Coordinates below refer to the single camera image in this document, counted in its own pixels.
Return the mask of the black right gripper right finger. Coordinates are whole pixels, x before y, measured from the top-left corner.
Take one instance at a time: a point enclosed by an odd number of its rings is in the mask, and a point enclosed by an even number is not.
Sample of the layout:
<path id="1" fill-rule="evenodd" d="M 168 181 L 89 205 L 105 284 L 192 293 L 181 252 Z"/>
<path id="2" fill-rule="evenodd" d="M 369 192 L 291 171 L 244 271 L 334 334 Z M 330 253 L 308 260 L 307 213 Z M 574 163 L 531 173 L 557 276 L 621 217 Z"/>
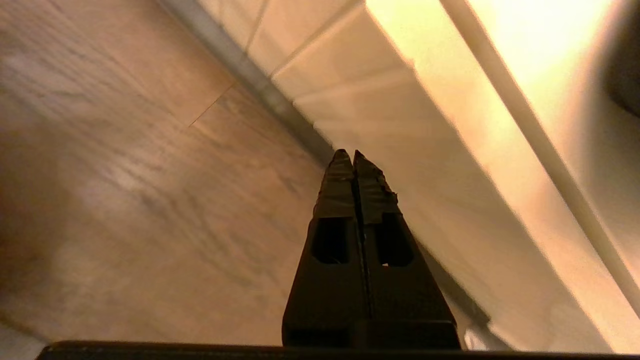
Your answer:
<path id="1" fill-rule="evenodd" d="M 359 249 L 368 319 L 366 346 L 459 351 L 457 322 L 403 216 L 383 171 L 354 153 Z"/>

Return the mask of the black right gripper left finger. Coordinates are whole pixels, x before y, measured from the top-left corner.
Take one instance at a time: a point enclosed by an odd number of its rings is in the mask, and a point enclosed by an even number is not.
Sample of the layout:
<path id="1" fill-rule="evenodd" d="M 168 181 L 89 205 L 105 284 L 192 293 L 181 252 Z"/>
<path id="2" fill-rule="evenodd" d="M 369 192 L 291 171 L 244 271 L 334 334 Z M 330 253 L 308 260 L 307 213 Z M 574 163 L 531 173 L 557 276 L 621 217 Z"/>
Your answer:
<path id="1" fill-rule="evenodd" d="M 334 152 L 322 177 L 281 322 L 286 347 L 353 347 L 370 317 L 361 205 L 349 153 Z"/>

